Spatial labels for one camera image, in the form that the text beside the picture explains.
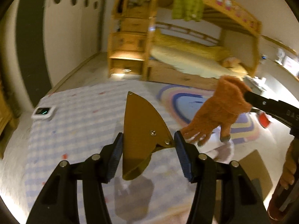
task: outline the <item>wall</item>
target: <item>wall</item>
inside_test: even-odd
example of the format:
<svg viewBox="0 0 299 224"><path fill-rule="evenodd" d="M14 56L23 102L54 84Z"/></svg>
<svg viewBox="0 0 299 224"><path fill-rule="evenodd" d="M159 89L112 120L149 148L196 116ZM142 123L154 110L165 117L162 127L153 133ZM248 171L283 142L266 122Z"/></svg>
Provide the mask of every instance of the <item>wall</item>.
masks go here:
<svg viewBox="0 0 299 224"><path fill-rule="evenodd" d="M220 37L220 33L221 33L221 28L206 22L204 20L200 21L200 22L195 22L195 21L189 21L186 22L184 20L172 20L171 19L171 10L170 9L166 9L166 8L159 8L158 12L157 12L157 22L164 22L164 23L168 23L168 24L174 24L177 26L181 26L184 28L188 28L188 29L192 29L198 32L202 32L204 34L207 34L209 36L212 36L213 38L218 39ZM164 34L169 34L172 36L178 36L181 38L185 38L185 39L189 39L189 40L193 40L202 44L206 44L208 46L213 45L212 43L208 43L205 40L202 39L196 39L195 37L191 36L191 35L184 35L182 33L179 32L174 32L174 31L169 31L169 30L163 30L162 31Z"/></svg>
<svg viewBox="0 0 299 224"><path fill-rule="evenodd" d="M16 55L16 14L20 0L14 0L0 23L0 55L3 80L12 92L22 111L33 111L33 106L23 83Z"/></svg>
<svg viewBox="0 0 299 224"><path fill-rule="evenodd" d="M299 52L299 23L284 0L236 1L262 22L263 35L282 41ZM266 54L271 60L277 59L277 48L277 45L260 39L260 53ZM297 104L294 97L299 100L299 82L292 75L270 60L261 65L259 71L267 78L266 84L281 94L282 99Z"/></svg>
<svg viewBox="0 0 299 224"><path fill-rule="evenodd" d="M105 9L105 18L104 18L104 31L103 31L103 51L107 51L107 42L108 42L108 35L109 35L109 25L110 25L110 19L111 19L111 10L114 5L114 0L107 0L106 1L106 9ZM216 25L213 25L211 23L202 21L199 23L190 21L185 22L183 20L172 20L171 19L171 10L169 9L158 9L157 14L157 21L159 22L165 22L165 23L171 23L178 26L182 26L185 28L190 28L195 31L199 31L208 35L211 35L215 38L219 38L220 36L220 28Z"/></svg>
<svg viewBox="0 0 299 224"><path fill-rule="evenodd" d="M96 54L101 0L45 0L44 48L52 86Z"/></svg>
<svg viewBox="0 0 299 224"><path fill-rule="evenodd" d="M2 20L4 73L22 111L98 52L101 0L88 1L15 0Z"/></svg>
<svg viewBox="0 0 299 224"><path fill-rule="evenodd" d="M224 47L229 48L233 56L252 68L254 66L253 41L254 38L250 35L227 30L223 42Z"/></svg>
<svg viewBox="0 0 299 224"><path fill-rule="evenodd" d="M262 34L299 51L299 23L284 0L236 0L263 24Z"/></svg>

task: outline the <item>bed ladder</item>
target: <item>bed ladder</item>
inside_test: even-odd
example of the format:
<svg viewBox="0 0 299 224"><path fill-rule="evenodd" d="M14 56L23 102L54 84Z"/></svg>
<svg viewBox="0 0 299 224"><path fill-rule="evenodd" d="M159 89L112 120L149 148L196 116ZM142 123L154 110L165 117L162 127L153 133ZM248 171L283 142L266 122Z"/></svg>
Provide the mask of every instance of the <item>bed ladder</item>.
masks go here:
<svg viewBox="0 0 299 224"><path fill-rule="evenodd" d="M154 34L153 2L115 0L108 39L109 77L113 73L138 74L146 79L149 43Z"/></svg>

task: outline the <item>bunk bed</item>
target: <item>bunk bed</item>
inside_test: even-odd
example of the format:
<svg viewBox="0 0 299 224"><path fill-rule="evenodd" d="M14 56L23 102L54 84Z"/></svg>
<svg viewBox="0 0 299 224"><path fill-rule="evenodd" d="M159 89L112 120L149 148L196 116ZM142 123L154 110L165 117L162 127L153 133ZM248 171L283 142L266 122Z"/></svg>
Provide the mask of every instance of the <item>bunk bed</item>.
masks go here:
<svg viewBox="0 0 299 224"><path fill-rule="evenodd" d="M147 81L211 90L215 88L217 79L221 75L233 75L239 78L245 75L251 77L255 75L260 59L258 42L261 23L252 14L234 0L202 0L204 3L202 19L221 28L219 38L215 38L182 26L157 22L158 9L172 9L173 1L150 0L141 6L134 7L135 11L133 11L130 6L126 6L128 0L123 0L122 14L116 12L116 10L119 11L119 1L115 3L111 24L118 17L119 29L118 32L114 32L112 28L110 33L108 46L110 74L141 74L142 79ZM207 59L198 55L198 51L205 50L205 47L208 50L219 48L225 50L231 32L250 38L251 48L248 50L250 50L251 58L249 61L244 61L240 54L238 57L241 57L241 63L238 64L238 68L225 68L221 62L223 58L208 57ZM121 33L126 33L120 43L122 47L132 47L127 51L113 46L117 44L113 42L113 38L119 37ZM157 42L161 35L166 41ZM180 47L184 47L183 44L191 47L181 50ZM234 56L234 48L229 48L229 50L230 55Z"/></svg>

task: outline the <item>hanging clothes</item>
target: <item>hanging clothes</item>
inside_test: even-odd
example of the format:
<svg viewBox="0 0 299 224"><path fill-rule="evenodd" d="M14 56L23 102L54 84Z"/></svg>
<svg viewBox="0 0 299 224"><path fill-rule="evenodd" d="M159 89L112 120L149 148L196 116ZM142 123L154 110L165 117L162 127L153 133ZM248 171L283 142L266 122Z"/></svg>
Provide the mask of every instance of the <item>hanging clothes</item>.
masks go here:
<svg viewBox="0 0 299 224"><path fill-rule="evenodd" d="M174 0L172 19L195 20L199 22L202 19L203 11L203 0Z"/></svg>

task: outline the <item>fan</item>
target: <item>fan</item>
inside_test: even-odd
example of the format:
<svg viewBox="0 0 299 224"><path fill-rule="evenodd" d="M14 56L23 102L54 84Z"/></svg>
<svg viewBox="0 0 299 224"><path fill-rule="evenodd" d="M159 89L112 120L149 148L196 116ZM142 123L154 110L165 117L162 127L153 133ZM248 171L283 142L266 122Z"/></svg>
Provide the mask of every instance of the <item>fan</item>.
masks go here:
<svg viewBox="0 0 299 224"><path fill-rule="evenodd" d="M278 64L282 65L282 60L284 59L285 57L285 52L283 51L282 48L278 48L278 51L277 51L277 57L279 58L278 60L275 60Z"/></svg>

